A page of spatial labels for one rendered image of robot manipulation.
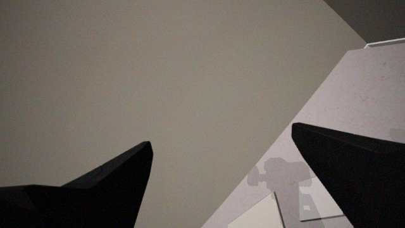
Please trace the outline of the beige rectangular card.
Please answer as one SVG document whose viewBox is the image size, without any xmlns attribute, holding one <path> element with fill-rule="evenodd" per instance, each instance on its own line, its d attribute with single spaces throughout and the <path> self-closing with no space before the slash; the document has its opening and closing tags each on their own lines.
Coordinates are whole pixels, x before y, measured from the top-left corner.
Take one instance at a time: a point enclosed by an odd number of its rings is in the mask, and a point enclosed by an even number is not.
<svg viewBox="0 0 405 228">
<path fill-rule="evenodd" d="M 228 224 L 228 228 L 285 228 L 275 192 Z"/>
</svg>

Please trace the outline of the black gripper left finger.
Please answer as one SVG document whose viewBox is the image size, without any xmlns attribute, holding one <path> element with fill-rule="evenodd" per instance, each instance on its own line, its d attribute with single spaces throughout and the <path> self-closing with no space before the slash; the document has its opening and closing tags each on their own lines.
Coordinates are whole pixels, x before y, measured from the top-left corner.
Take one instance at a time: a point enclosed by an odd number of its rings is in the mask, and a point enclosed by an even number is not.
<svg viewBox="0 0 405 228">
<path fill-rule="evenodd" d="M 134 228 L 153 156 L 145 141 L 62 186 L 0 187 L 0 228 Z"/>
</svg>

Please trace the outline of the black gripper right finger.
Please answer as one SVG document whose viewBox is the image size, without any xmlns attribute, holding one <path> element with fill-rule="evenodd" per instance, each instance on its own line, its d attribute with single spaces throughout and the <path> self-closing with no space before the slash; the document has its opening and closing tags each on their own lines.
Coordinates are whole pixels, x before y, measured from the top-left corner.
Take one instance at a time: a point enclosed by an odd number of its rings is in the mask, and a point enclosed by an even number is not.
<svg viewBox="0 0 405 228">
<path fill-rule="evenodd" d="M 354 228 L 405 228 L 405 144 L 292 124 L 300 154 Z"/>
</svg>

